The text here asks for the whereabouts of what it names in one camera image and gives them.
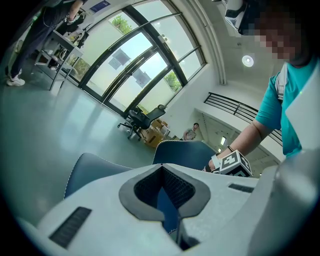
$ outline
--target white sneaker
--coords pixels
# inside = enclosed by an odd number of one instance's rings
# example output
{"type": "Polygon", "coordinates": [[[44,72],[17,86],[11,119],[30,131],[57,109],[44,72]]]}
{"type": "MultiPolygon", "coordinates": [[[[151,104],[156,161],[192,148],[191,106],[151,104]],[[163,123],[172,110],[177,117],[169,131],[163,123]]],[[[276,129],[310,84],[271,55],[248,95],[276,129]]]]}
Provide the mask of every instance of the white sneaker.
{"type": "Polygon", "coordinates": [[[8,86],[23,86],[25,84],[25,80],[20,79],[18,75],[16,75],[14,78],[10,77],[7,79],[6,84],[8,86]]]}

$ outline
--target cardboard box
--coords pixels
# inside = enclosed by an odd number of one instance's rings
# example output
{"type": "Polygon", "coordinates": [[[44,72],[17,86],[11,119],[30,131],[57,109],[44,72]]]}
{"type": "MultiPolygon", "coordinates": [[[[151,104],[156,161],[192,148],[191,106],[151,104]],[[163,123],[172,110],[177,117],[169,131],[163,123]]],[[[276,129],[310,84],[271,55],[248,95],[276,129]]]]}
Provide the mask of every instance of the cardboard box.
{"type": "Polygon", "coordinates": [[[161,122],[161,120],[160,119],[156,119],[156,120],[154,120],[152,123],[151,123],[151,126],[153,127],[153,128],[159,128],[159,130],[161,130],[161,128],[162,128],[162,126],[164,126],[163,124],[162,124],[162,122],[161,122]]]}
{"type": "Polygon", "coordinates": [[[146,130],[141,130],[140,132],[143,142],[153,148],[156,148],[160,142],[162,142],[165,137],[153,126],[146,130]]]}

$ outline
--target blue chair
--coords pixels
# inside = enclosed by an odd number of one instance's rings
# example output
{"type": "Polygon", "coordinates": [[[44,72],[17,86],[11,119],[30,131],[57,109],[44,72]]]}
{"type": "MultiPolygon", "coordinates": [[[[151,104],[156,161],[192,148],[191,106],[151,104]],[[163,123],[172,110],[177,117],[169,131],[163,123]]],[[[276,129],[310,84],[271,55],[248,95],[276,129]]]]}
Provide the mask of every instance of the blue chair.
{"type": "MultiPolygon", "coordinates": [[[[214,154],[215,152],[201,141],[165,140],[156,148],[152,164],[176,164],[202,170],[214,154]]],[[[94,154],[83,153],[70,174],[64,198],[92,181],[129,170],[131,168],[106,161],[94,154]]],[[[163,188],[158,194],[157,209],[164,213],[164,229],[168,233],[175,230],[178,225],[178,211],[163,188]]]]}

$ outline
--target black mesh grille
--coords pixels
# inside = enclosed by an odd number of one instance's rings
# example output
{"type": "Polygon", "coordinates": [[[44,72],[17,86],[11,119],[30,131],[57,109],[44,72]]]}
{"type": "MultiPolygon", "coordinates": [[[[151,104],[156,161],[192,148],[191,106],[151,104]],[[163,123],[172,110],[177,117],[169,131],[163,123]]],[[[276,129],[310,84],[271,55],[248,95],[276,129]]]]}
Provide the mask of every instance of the black mesh grille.
{"type": "Polygon", "coordinates": [[[163,171],[163,188],[173,203],[174,207],[178,209],[190,198],[193,197],[196,190],[189,182],[181,179],[169,170],[162,168],[163,171]]]}
{"type": "Polygon", "coordinates": [[[192,198],[196,192],[192,184],[162,167],[140,180],[134,186],[134,193],[142,202],[156,207],[161,187],[164,188],[176,209],[192,198]]]}
{"type": "Polygon", "coordinates": [[[134,193],[140,201],[150,205],[152,207],[157,207],[157,198],[159,190],[162,187],[162,169],[156,170],[154,173],[140,180],[134,186],[134,193]]]}

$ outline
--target gray floor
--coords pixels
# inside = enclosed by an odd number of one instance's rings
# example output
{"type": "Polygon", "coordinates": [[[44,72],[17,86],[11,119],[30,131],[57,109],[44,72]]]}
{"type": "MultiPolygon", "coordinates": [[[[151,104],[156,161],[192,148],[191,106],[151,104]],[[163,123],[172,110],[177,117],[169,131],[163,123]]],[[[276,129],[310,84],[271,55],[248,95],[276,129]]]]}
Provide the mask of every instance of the gray floor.
{"type": "Polygon", "coordinates": [[[117,128],[124,120],[81,89],[67,82],[54,96],[45,74],[21,78],[23,87],[0,85],[1,182],[16,215],[36,224],[60,202],[84,152],[132,168],[152,163],[155,149],[128,140],[117,128]]]}

